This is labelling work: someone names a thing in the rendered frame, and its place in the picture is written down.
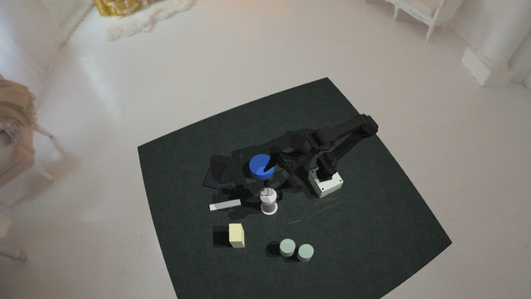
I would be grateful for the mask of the glass french press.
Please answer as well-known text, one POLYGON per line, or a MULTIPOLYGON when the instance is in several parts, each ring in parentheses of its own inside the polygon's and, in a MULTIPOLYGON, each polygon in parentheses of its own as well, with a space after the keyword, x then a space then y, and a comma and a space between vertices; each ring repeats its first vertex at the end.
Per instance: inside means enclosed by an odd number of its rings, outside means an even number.
POLYGON ((266 215, 273 215, 278 209, 277 202, 283 199, 283 190, 275 191, 268 188, 271 185, 270 180, 265 180, 263 183, 267 188, 263 189, 260 193, 261 199, 261 211, 266 215), (279 199, 276 196, 279 194, 279 199))

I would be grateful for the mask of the white flat bar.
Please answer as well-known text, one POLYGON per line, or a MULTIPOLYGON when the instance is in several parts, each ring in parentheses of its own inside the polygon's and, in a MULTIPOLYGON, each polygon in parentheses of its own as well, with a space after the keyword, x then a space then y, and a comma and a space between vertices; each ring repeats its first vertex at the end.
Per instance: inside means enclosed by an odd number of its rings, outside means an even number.
POLYGON ((228 207, 232 207, 232 206, 239 206, 241 205, 241 201, 240 199, 236 199, 236 200, 231 200, 231 201, 228 201, 228 202, 220 202, 220 203, 217 203, 217 204, 210 204, 210 211, 215 211, 217 209, 221 209, 221 208, 228 208, 228 207))

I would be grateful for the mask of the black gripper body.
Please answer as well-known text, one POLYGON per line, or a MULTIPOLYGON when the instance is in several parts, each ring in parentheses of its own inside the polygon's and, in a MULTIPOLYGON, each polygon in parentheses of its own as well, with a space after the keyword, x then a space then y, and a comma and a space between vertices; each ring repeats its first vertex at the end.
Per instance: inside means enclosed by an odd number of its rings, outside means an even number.
MULTIPOLYGON (((283 152, 282 149, 280 149, 279 147, 277 146, 273 146, 270 148, 270 151, 272 152, 272 155, 273 157, 276 157, 276 155, 279 153, 279 152, 283 152)), ((298 159, 298 162, 297 164, 295 165, 295 167, 292 169, 292 170, 286 170, 287 173, 289 174, 290 176, 290 182, 291 182, 291 185, 297 189, 297 190, 301 190, 304 186, 303 182, 301 181, 301 179, 298 177, 298 176, 295 176, 294 173, 296 173, 297 169, 300 167, 300 166, 304 166, 305 165, 305 161, 302 159, 302 157, 300 156, 300 154, 296 151, 292 151, 294 154, 292 155, 293 159, 297 158, 298 159)))

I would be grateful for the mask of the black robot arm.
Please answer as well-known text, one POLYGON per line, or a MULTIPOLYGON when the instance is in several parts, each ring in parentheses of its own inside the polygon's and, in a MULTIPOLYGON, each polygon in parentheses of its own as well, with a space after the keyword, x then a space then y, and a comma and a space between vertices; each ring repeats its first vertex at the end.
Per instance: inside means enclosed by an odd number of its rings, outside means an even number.
MULTIPOLYGON (((302 159, 307 162, 319 152, 327 151, 336 141, 352 133, 344 142, 341 142, 332 152, 323 153, 316 160, 319 169, 316 175, 320 182, 332 180, 332 176, 337 173, 338 161, 349 152, 363 138, 371 137, 378 132, 378 125, 374 119, 364 113, 355 116, 332 128, 322 128, 302 134, 295 134, 290 139, 290 147, 298 152, 302 159)), ((274 158, 280 168, 292 170, 298 162, 293 159, 294 153, 279 152, 274 158)))

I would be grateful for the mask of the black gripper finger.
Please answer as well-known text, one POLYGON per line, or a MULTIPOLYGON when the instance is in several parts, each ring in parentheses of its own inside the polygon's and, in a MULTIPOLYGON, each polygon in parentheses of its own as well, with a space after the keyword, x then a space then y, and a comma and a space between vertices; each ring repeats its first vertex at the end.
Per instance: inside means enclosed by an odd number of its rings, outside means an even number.
POLYGON ((283 184, 279 185, 279 186, 275 189, 275 191, 278 191, 278 190, 281 190, 281 189, 290 188, 290 187, 293 188, 293 186, 291 185, 290 180, 286 180, 283 184))
POLYGON ((278 163, 275 161, 272 153, 270 152, 270 160, 269 160, 268 164, 266 165, 265 169, 263 170, 263 172, 268 171, 269 169, 273 168, 277 164, 278 163))

